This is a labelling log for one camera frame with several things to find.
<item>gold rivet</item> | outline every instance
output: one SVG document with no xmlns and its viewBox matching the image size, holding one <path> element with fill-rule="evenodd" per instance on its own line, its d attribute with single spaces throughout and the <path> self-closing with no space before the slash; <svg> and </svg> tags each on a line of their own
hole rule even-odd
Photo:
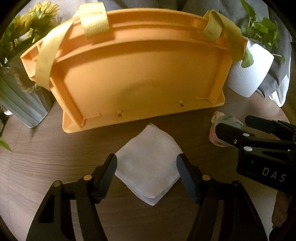
<svg viewBox="0 0 296 241">
<path fill-rule="evenodd" d="M 85 175 L 85 176 L 83 177 L 83 179 L 84 179 L 85 181 L 88 181 L 88 180 L 92 179 L 92 176 L 89 175 L 89 174 L 87 174 L 87 175 Z"/>
<path fill-rule="evenodd" d="M 211 177 L 209 175 L 203 175 L 202 179 L 205 181 L 209 181 L 211 179 Z"/>
<path fill-rule="evenodd" d="M 58 187 L 59 185 L 61 185 L 60 181 L 54 181 L 54 183 L 52 184 L 54 187 Z"/>
</svg>

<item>yellow ribbon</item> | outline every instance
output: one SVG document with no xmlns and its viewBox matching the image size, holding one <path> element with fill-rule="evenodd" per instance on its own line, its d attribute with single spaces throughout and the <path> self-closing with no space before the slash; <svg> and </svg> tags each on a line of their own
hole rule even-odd
<svg viewBox="0 0 296 241">
<path fill-rule="evenodd" d="M 215 10 L 207 11 L 204 18 L 208 19 L 207 26 L 203 33 L 209 40 L 216 40 L 224 27 L 227 39 L 230 44 L 232 61 L 237 62 L 244 58 L 248 39 L 242 36 L 239 27 Z"/>
<path fill-rule="evenodd" d="M 109 31 L 107 13 L 102 2 L 80 5 L 79 10 L 71 19 L 55 27 L 43 38 L 36 63 L 35 82 L 37 85 L 50 91 L 50 72 L 57 51 L 67 31 L 79 17 L 86 37 Z"/>
</svg>

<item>gray flower pot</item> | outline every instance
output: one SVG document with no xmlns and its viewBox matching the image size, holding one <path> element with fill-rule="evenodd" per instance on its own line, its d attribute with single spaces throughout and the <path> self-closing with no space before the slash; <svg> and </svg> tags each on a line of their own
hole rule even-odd
<svg viewBox="0 0 296 241">
<path fill-rule="evenodd" d="M 20 54 L 8 63 L 9 68 L 17 72 L 24 86 L 34 85 L 22 65 Z M 31 93 L 25 93 L 20 89 L 13 74 L 6 73 L 3 69 L 0 72 L 0 103 L 28 127 L 33 128 L 38 125 L 45 118 L 54 101 L 53 94 L 47 89 L 38 87 Z"/>
</svg>

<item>potted plant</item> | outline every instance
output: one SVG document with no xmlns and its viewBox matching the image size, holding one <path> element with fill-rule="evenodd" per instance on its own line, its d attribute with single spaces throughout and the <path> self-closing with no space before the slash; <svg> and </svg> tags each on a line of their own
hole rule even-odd
<svg viewBox="0 0 296 241">
<path fill-rule="evenodd" d="M 50 1 L 37 3 L 13 19 L 0 41 L 0 102 L 30 128 L 43 120 L 55 98 L 29 79 L 20 55 L 61 22 L 57 11 Z"/>
<path fill-rule="evenodd" d="M 272 51 L 278 48 L 280 37 L 277 23 L 268 18 L 259 21 L 254 9 L 245 0 L 240 1 L 249 16 L 249 23 L 241 32 L 249 41 L 244 59 L 232 65 L 226 83 L 238 94 L 250 97 L 264 80 L 274 57 L 283 62 L 285 58 Z"/>
</svg>

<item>yellow fabric loop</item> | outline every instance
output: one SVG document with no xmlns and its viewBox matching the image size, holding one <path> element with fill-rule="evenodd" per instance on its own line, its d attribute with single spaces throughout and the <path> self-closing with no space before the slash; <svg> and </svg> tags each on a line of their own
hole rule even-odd
<svg viewBox="0 0 296 241">
<path fill-rule="evenodd" d="M 55 27 L 43 38 L 36 62 L 35 82 L 37 85 L 50 91 L 50 72 L 57 51 L 70 26 L 79 17 L 87 37 L 109 30 L 107 13 L 102 2 L 81 5 L 79 11 L 71 19 Z"/>
<path fill-rule="evenodd" d="M 207 11 L 204 18 L 209 20 L 203 31 L 205 36 L 213 41 L 220 36 L 222 28 L 224 27 L 227 39 L 230 43 L 233 62 L 242 60 L 244 58 L 248 39 L 242 36 L 239 27 L 215 10 Z"/>
</svg>

